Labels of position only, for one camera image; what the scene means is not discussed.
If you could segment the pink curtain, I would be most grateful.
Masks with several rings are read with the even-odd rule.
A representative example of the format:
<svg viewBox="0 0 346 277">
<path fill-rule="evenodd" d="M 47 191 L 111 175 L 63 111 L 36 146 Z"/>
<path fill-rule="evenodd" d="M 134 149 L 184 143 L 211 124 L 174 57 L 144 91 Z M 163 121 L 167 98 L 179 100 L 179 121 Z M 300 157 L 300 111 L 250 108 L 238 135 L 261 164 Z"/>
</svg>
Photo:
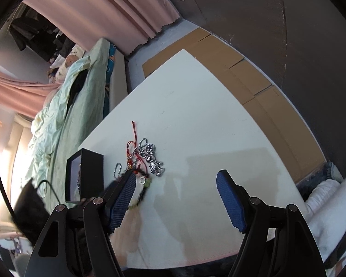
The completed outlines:
<svg viewBox="0 0 346 277">
<path fill-rule="evenodd" d="M 48 95 L 59 87 L 61 85 L 58 83 L 23 81 L 0 72 L 0 104 L 16 113 L 34 118 L 44 107 Z"/>
<path fill-rule="evenodd" d="M 128 55 L 154 38 L 179 12 L 170 0 L 24 0 L 89 51 L 106 38 Z"/>
</svg>

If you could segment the black jewelry box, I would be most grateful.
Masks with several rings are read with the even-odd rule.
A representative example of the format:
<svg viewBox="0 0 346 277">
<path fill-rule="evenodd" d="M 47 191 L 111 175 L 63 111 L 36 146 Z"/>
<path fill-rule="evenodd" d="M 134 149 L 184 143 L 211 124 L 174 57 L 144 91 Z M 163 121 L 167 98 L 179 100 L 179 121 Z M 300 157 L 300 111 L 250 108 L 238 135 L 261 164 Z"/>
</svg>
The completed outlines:
<svg viewBox="0 0 346 277">
<path fill-rule="evenodd" d="M 98 196 L 104 190 L 104 156 L 80 149 L 67 160 L 65 199 L 78 203 Z"/>
</svg>

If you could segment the light green duvet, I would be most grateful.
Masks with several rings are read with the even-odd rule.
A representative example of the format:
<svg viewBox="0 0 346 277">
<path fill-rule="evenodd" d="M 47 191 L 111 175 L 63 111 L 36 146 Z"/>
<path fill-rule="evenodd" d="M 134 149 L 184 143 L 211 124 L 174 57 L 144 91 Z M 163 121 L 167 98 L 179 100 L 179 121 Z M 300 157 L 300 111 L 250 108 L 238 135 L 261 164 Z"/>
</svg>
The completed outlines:
<svg viewBox="0 0 346 277">
<path fill-rule="evenodd" d="M 98 40 L 70 66 L 59 90 L 32 122 L 32 161 L 22 184 L 32 182 L 48 212 L 66 201 L 68 158 L 109 114 L 115 52 L 109 41 Z"/>
</svg>

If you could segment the flattened brown cardboard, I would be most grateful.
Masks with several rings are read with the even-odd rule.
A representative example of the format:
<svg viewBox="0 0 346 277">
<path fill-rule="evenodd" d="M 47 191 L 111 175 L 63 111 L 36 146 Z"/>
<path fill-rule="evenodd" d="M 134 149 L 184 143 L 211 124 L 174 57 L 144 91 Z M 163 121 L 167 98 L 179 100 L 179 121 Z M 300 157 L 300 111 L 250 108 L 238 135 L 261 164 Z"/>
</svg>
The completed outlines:
<svg viewBox="0 0 346 277">
<path fill-rule="evenodd" d="M 302 116 L 248 60 L 202 28 L 177 40 L 143 66 L 145 76 L 182 49 L 194 56 L 233 94 L 277 151 L 295 183 L 321 169 L 326 160 Z"/>
</svg>

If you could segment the hanging dark clothes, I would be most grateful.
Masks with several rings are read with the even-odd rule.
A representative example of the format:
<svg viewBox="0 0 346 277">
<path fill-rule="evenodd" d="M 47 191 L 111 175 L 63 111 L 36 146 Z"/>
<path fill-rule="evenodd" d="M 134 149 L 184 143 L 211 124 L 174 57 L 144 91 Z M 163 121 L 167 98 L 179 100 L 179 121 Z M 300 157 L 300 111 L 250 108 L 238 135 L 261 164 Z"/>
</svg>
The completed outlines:
<svg viewBox="0 0 346 277">
<path fill-rule="evenodd" d="M 14 18 L 9 33 L 20 51 L 31 49 L 44 61 L 53 57 L 67 57 L 75 42 L 39 12 L 24 4 L 24 11 Z"/>
</svg>

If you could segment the patterned pillow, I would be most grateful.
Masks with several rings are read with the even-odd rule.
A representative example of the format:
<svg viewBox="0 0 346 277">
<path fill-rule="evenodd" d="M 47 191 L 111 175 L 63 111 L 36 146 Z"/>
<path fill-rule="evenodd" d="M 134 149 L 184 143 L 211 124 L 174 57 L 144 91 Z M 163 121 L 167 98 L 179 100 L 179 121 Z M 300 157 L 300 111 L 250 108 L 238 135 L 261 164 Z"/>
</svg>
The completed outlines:
<svg viewBox="0 0 346 277">
<path fill-rule="evenodd" d="M 77 60 L 81 59 L 84 54 L 85 50 L 76 44 L 66 57 L 58 55 L 55 61 L 50 65 L 51 82 L 62 84 L 66 78 L 69 68 Z"/>
</svg>

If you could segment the white fluffy cloth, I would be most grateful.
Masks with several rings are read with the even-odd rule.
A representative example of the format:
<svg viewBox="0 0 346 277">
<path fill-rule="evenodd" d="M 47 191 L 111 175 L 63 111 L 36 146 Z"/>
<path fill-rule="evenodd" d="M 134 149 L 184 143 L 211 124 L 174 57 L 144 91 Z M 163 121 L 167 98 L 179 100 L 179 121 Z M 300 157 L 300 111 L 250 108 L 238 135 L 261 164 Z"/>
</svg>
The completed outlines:
<svg viewBox="0 0 346 277">
<path fill-rule="evenodd" d="M 346 232 L 346 179 L 311 217 L 308 226 L 325 261 Z"/>
</svg>

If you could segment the silver charm pendants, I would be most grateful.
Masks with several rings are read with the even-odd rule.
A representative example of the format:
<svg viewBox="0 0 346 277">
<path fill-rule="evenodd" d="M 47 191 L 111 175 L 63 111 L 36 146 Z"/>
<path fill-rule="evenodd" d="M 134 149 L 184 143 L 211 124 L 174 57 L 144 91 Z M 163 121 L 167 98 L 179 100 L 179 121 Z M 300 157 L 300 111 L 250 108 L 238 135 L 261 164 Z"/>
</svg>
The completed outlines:
<svg viewBox="0 0 346 277">
<path fill-rule="evenodd" d="M 157 161 L 155 157 L 155 146 L 153 144 L 148 145 L 146 148 L 146 162 L 148 162 L 150 167 L 150 172 L 157 177 L 163 175 L 165 168 L 163 168 L 163 162 Z"/>
</svg>

